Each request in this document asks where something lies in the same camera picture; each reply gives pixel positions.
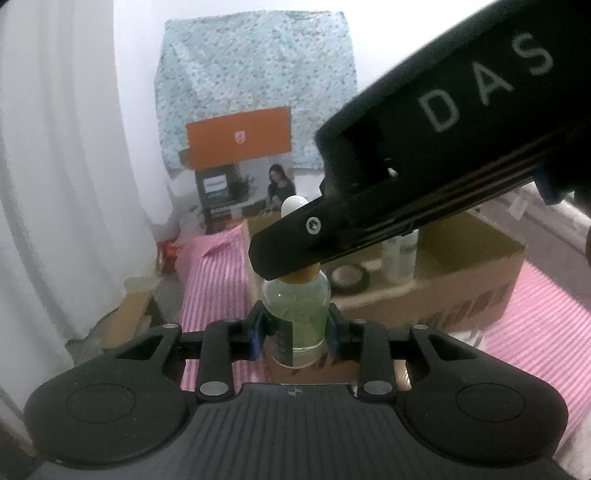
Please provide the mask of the black electrical tape roll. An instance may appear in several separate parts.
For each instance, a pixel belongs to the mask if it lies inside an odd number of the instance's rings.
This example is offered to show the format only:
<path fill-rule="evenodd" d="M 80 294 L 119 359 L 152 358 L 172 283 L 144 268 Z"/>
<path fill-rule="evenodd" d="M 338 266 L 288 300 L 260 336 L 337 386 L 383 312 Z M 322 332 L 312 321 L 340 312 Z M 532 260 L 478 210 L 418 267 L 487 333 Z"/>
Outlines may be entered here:
<path fill-rule="evenodd" d="M 362 293 L 370 284 L 370 274 L 359 264 L 336 266 L 327 273 L 332 291 L 338 295 Z"/>

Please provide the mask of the green liquid dropper bottle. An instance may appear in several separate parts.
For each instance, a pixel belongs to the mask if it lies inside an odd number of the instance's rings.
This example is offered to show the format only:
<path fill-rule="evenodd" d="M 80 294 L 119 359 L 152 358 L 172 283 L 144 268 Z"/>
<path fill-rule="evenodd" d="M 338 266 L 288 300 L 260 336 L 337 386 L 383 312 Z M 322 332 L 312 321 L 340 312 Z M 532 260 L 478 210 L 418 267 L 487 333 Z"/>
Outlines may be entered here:
<path fill-rule="evenodd" d="M 270 356 L 290 369 L 307 368 L 325 351 L 331 287 L 321 265 L 312 264 L 263 281 L 263 305 L 270 323 Z"/>

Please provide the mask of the white vitamin bottle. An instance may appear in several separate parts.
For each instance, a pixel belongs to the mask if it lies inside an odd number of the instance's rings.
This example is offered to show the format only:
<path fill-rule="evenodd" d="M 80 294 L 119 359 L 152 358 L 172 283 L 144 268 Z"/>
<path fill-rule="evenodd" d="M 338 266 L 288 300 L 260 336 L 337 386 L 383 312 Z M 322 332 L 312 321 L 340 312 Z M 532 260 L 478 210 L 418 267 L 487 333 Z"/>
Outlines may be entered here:
<path fill-rule="evenodd" d="M 403 285 L 414 279 L 419 230 L 396 236 L 382 243 L 381 271 L 387 282 Z"/>

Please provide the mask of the brown cardboard box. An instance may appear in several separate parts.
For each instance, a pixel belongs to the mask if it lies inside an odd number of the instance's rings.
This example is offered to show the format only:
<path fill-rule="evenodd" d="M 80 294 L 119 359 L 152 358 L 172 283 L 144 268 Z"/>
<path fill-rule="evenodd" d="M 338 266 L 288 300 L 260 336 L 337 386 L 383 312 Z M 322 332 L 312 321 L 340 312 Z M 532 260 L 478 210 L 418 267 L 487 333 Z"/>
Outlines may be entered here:
<path fill-rule="evenodd" d="M 370 274 L 362 293 L 331 300 L 346 320 L 374 320 L 388 329 L 418 323 L 446 333 L 484 329 L 504 314 L 524 263 L 525 247 L 484 218 L 461 213 L 419 231 L 414 279 L 388 283 L 382 246 L 357 251 L 321 266 L 359 264 Z"/>

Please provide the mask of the red checkered tablecloth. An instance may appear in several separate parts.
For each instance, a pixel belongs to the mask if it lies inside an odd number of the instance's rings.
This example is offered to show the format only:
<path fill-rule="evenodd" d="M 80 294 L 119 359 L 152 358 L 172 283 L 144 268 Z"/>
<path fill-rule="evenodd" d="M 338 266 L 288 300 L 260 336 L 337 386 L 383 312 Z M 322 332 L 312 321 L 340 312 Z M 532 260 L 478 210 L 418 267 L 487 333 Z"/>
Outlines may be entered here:
<path fill-rule="evenodd" d="M 183 288 L 180 324 L 202 330 L 243 318 L 252 300 L 242 226 L 197 236 L 175 263 Z M 570 437 L 590 413 L 590 313 L 531 264 L 525 264 L 503 317 L 486 329 L 487 353 L 551 384 L 564 398 Z"/>

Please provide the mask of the orange Philips box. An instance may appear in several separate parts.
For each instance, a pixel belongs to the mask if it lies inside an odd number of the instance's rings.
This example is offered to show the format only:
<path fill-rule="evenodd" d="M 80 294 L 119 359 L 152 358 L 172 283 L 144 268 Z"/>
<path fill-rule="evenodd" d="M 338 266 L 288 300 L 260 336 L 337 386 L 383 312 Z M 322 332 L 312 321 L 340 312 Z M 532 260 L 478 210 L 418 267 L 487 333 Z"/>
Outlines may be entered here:
<path fill-rule="evenodd" d="M 186 167 L 195 174 L 207 234 L 280 211 L 297 193 L 290 108 L 218 116 L 186 125 Z"/>

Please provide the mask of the white curtain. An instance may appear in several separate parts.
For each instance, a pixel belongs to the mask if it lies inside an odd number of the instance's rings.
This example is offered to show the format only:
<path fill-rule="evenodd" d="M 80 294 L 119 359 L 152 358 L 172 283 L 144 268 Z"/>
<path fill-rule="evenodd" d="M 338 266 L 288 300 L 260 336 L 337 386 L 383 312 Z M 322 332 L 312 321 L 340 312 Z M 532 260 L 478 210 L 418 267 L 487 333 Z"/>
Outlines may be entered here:
<path fill-rule="evenodd" d="M 17 408 L 156 255 L 124 138 L 108 1 L 1 10 L 1 389 Z"/>

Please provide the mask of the patterned blue cloth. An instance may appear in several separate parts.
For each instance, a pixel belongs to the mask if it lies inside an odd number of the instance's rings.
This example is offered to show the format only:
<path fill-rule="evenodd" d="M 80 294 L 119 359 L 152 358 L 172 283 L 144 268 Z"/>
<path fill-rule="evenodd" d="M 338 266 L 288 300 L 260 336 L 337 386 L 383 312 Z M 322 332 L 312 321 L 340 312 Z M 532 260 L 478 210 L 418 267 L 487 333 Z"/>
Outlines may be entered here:
<path fill-rule="evenodd" d="M 182 168 L 187 124 L 283 106 L 295 166 L 320 169 L 315 132 L 358 92 L 349 25 L 341 12 L 281 10 L 168 20 L 154 92 L 169 173 Z"/>

